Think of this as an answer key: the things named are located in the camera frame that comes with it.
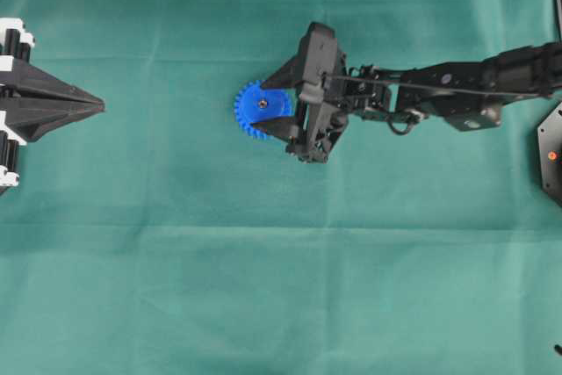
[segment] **blue gear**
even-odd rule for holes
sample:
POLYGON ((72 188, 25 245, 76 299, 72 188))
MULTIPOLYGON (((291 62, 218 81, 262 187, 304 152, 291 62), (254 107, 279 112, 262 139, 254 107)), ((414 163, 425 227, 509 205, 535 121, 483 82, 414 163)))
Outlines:
POLYGON ((291 99, 285 90, 262 90, 261 83, 248 83, 240 90, 234 101, 234 116, 245 133, 258 140, 267 140, 270 137, 251 124, 290 116, 291 99))

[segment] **metal bracket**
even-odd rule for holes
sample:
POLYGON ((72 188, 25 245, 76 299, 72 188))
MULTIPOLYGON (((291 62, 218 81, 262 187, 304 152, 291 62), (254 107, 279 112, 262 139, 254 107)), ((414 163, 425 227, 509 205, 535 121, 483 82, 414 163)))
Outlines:
POLYGON ((562 103, 537 129, 543 190, 562 206, 562 103))

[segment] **black 3d-printed part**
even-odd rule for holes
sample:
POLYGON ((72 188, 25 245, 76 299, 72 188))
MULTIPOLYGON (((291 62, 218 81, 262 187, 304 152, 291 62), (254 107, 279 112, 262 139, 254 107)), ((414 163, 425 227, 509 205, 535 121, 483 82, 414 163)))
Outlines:
POLYGON ((543 189, 562 206, 562 103, 537 129, 543 189))
POLYGON ((19 186, 20 146, 104 111, 104 101, 29 63, 35 38, 0 18, 0 195, 19 186))

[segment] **screw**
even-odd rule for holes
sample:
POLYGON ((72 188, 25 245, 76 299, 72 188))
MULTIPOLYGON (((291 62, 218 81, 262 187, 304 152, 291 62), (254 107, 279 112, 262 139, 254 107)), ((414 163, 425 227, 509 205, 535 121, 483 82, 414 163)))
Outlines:
POLYGON ((447 85, 448 83, 450 83, 450 81, 453 79, 453 75, 451 74, 445 74, 442 76, 441 78, 441 83, 443 85, 447 85))
POLYGON ((470 129, 479 129, 480 128, 480 123, 478 123, 474 120, 467 120, 465 122, 465 125, 470 129))

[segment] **black robotic arm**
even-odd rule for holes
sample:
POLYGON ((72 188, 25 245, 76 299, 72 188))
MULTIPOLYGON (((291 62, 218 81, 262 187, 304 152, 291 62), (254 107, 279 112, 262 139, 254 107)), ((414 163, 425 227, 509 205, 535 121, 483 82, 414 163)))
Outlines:
POLYGON ((297 54, 262 83, 266 90, 296 90, 294 116, 256 122, 254 127, 287 142, 286 152, 303 162, 326 162, 350 114, 386 122, 399 135, 430 115, 459 131, 474 131, 499 126, 504 105, 548 98, 561 86, 562 43, 424 69, 348 69, 334 30, 312 23, 297 54), (392 85, 399 87, 394 110, 392 85))

